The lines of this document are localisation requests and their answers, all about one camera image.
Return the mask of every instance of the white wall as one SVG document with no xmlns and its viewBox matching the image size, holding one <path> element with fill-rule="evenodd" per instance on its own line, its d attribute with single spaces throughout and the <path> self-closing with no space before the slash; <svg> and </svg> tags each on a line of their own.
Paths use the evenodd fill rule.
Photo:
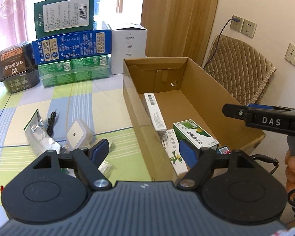
<svg viewBox="0 0 295 236">
<path fill-rule="evenodd" d="M 284 59 L 289 43 L 295 45 L 295 0 L 219 0 L 205 59 L 214 37 L 232 15 L 257 23 L 255 36 L 253 39 L 247 37 L 231 30 L 229 25 L 223 34 L 252 45 L 277 68 L 261 103 L 295 108 L 295 67 Z M 281 161 L 275 177 L 284 185 L 287 150 L 285 135 L 266 132 L 266 138 L 254 152 Z M 291 211 L 285 210 L 282 220 L 292 221 L 291 214 Z"/>
</svg>

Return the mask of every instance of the black cable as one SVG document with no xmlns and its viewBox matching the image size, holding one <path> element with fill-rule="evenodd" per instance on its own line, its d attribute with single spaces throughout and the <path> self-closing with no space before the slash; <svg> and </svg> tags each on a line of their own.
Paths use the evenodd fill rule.
<svg viewBox="0 0 295 236">
<path fill-rule="evenodd" d="M 50 118 L 48 118 L 48 127 L 47 127 L 48 136 L 53 135 L 53 125 L 55 123 L 55 119 L 56 119 L 56 115 L 57 115 L 56 111 L 52 112 L 50 115 Z"/>
<path fill-rule="evenodd" d="M 216 53 L 216 51 L 217 51 L 217 46 L 218 46 L 218 44 L 219 44 L 219 39 L 220 39 L 220 37 L 221 37 L 221 34 L 222 34 L 224 28 L 226 28 L 228 22 L 230 22 L 231 20 L 234 20 L 234 21 L 236 21 L 236 22 L 239 22 L 239 19 L 237 19 L 237 18 L 230 18 L 230 19 L 226 22 L 225 26 L 222 28 L 222 31 L 221 31 L 220 34 L 219 34 L 219 38 L 217 39 L 217 43 L 216 43 L 216 47 L 215 47 L 215 51 L 214 51 L 212 57 L 208 60 L 208 62 L 205 63 L 205 65 L 204 65 L 204 67 L 203 67 L 203 70 L 205 69 L 205 66 L 206 66 L 207 64 L 209 64 L 210 61 L 213 59 L 213 57 L 214 57 L 214 55 L 215 55 L 215 53 Z"/>
<path fill-rule="evenodd" d="M 295 207 L 295 201 L 291 200 L 291 195 L 295 193 L 295 189 L 294 190 L 291 190 L 288 194 L 288 202 L 293 206 Z"/>
</svg>

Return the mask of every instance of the stack of boxes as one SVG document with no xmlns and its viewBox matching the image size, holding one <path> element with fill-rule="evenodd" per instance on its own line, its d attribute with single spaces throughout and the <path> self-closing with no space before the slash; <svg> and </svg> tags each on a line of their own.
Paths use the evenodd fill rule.
<svg viewBox="0 0 295 236">
<path fill-rule="evenodd" d="M 94 22 L 94 0 L 34 4 L 35 62 L 44 87 L 109 76 L 112 32 Z"/>
</svg>

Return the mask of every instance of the round hole in cardboard box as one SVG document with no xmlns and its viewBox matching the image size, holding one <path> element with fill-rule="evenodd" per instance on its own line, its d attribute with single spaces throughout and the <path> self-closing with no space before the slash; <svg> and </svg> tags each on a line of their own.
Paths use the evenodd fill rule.
<svg viewBox="0 0 295 236">
<path fill-rule="evenodd" d="M 177 86 L 177 84 L 178 84 L 178 81 L 177 81 L 177 80 L 174 80 L 174 81 L 172 81 L 172 83 L 171 83 L 171 85 L 172 85 L 173 87 Z"/>
</svg>

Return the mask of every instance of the gray ribbed panel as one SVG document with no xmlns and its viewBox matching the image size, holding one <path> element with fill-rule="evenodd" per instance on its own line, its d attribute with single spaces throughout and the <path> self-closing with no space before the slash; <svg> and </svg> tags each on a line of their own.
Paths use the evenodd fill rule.
<svg viewBox="0 0 295 236">
<path fill-rule="evenodd" d="M 9 221 L 0 236 L 269 236 L 284 229 L 279 222 L 241 226 L 208 212 L 196 194 L 171 182 L 118 182 L 96 192 L 71 218 L 49 225 Z"/>
</svg>

